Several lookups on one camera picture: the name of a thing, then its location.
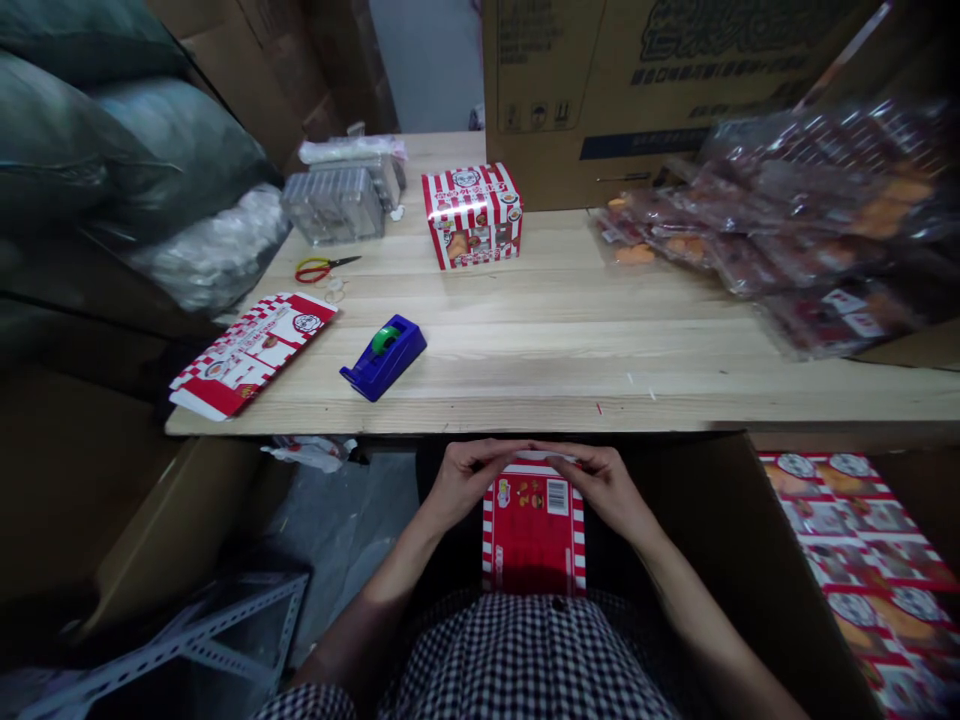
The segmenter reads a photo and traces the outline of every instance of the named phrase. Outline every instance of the person's left hand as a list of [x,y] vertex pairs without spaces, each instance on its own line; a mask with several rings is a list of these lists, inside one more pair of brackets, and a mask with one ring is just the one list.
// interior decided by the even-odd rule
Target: person's left hand
[[[487,488],[514,459],[514,453],[529,450],[532,445],[530,440],[493,438],[450,443],[433,489],[417,515],[433,530],[447,532],[480,502]],[[486,467],[474,472],[473,466],[478,462],[486,463]]]

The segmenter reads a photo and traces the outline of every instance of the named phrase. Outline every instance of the red-handled scissors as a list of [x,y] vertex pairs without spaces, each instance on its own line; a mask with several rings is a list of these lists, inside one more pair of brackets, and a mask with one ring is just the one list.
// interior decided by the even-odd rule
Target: red-handled scissors
[[323,280],[325,277],[327,277],[327,275],[330,274],[330,271],[333,268],[346,265],[348,262],[353,262],[354,260],[359,260],[360,258],[360,255],[343,258],[343,260],[331,260],[330,258],[307,258],[302,263],[297,265],[297,269],[293,273],[293,276],[296,278],[297,282],[303,283],[304,285],[310,285],[311,283],[320,282]]

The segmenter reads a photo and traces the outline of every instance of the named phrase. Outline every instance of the blue tape dispenser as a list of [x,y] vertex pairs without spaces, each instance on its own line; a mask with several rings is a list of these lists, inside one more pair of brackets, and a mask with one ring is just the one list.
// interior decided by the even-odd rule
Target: blue tape dispenser
[[373,336],[353,369],[340,368],[340,374],[354,390],[376,402],[426,347],[420,328],[405,317],[394,315]]

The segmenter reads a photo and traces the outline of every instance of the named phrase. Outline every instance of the floor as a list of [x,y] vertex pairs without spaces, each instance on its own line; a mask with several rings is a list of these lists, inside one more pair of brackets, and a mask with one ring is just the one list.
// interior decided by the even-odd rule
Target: floor
[[301,466],[270,523],[271,545],[313,567],[289,665],[317,639],[393,548],[419,501],[415,455],[376,453],[325,475]]

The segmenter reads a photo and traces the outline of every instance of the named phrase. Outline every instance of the forearm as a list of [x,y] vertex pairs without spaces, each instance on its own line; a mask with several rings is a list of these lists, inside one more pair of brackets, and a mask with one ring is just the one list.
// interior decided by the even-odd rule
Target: forearm
[[736,718],[807,717],[665,535],[631,544],[653,579],[670,623],[727,713]]
[[354,698],[362,696],[442,536],[418,513],[383,565],[324,633],[293,684],[338,685]]

